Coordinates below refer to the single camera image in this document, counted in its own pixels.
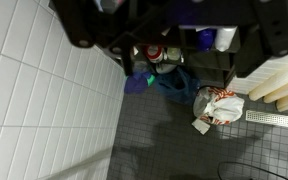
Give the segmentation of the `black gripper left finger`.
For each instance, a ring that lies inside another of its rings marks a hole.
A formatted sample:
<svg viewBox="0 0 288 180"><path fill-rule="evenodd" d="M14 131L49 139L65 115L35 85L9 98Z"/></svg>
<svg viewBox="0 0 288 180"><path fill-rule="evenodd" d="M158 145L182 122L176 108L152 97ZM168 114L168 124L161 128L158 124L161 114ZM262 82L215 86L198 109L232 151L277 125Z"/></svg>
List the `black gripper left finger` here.
<svg viewBox="0 0 288 180"><path fill-rule="evenodd" d="M94 39L85 26L80 0L51 0L72 45L91 48Z"/></svg>

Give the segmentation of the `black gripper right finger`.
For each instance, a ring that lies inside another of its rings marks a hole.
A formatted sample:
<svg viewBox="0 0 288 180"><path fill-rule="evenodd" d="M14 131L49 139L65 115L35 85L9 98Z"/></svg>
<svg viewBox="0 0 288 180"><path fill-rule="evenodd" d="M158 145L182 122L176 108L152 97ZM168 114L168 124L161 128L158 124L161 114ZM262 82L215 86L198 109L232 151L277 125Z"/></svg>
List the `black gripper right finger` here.
<svg viewBox="0 0 288 180"><path fill-rule="evenodd" d="M253 7L272 54L288 55L288 0L254 0Z"/></svg>

